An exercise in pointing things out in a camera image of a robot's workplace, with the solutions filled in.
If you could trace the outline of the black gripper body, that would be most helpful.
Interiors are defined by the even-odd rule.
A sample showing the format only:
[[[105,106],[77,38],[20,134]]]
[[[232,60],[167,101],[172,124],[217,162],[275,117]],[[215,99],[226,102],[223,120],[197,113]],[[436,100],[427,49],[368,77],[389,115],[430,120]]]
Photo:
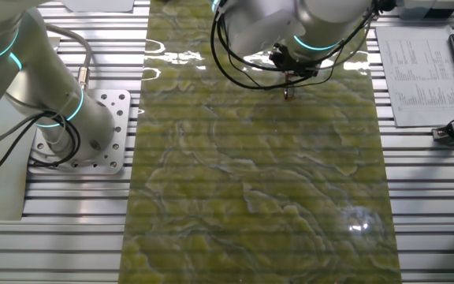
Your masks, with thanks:
[[[316,62],[299,62],[294,59],[285,45],[275,43],[270,52],[270,60],[282,72],[293,72],[298,77],[316,77]]]

